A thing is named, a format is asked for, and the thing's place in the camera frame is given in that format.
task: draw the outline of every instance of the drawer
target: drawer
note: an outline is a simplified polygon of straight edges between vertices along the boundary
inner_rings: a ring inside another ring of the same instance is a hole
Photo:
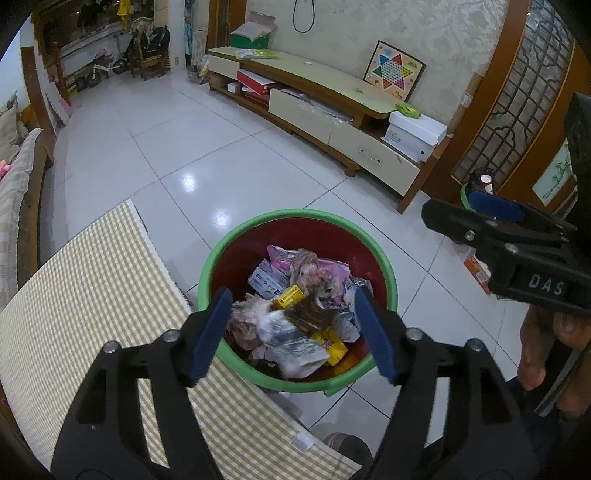
[[[223,59],[214,55],[209,56],[209,69],[212,72],[216,72],[220,75],[225,75],[226,77],[236,80],[236,72],[239,68],[239,61]]]
[[[376,138],[346,123],[335,124],[329,145],[405,195],[420,169]]]
[[[272,89],[269,112],[321,142],[329,142],[332,120],[326,115],[313,112],[305,101],[278,89]]]

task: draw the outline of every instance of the plastic bag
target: plastic bag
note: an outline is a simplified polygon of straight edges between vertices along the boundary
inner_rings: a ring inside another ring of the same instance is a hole
[[[271,308],[271,302],[246,294],[245,301],[235,301],[228,323],[228,331],[243,350],[249,351],[261,345],[257,325]]]
[[[239,48],[236,51],[237,60],[247,59],[278,59],[279,52],[265,48]]]
[[[339,310],[333,323],[333,329],[342,341],[353,343],[359,340],[361,334],[354,322],[355,314],[352,311]]]
[[[304,378],[318,370],[330,355],[291,324],[283,310],[260,318],[258,335],[267,346],[265,359],[275,362],[284,378]]]
[[[325,330],[336,319],[336,310],[322,308],[317,294],[312,292],[308,297],[284,310],[285,318],[308,334]]]

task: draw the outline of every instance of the lattice window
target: lattice window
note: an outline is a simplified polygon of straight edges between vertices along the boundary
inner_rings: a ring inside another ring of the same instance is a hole
[[[569,65],[573,36],[547,0],[532,0],[519,54],[470,150],[453,171],[465,183],[488,166],[500,186],[517,166],[546,119]]]

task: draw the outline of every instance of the finger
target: finger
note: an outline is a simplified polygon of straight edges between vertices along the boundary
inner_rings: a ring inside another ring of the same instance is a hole
[[[539,387],[544,381],[544,340],[538,324],[535,307],[530,307],[519,333],[521,337],[521,361],[517,378],[526,390]]]
[[[554,315],[553,329],[560,342],[577,350],[583,350],[591,339],[591,322],[568,313]]]
[[[562,410],[568,419],[578,419],[587,411],[589,404],[591,404],[591,355],[586,355],[556,401],[556,407]]]

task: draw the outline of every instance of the orange box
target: orange box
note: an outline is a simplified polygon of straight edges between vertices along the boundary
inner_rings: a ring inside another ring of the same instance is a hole
[[[464,265],[468,269],[468,271],[472,274],[472,277],[476,279],[482,289],[486,292],[487,295],[491,294],[491,291],[488,288],[488,281],[491,278],[491,272],[488,270],[488,267],[480,262],[476,258],[475,250],[470,250],[470,254],[468,258],[464,260]]]

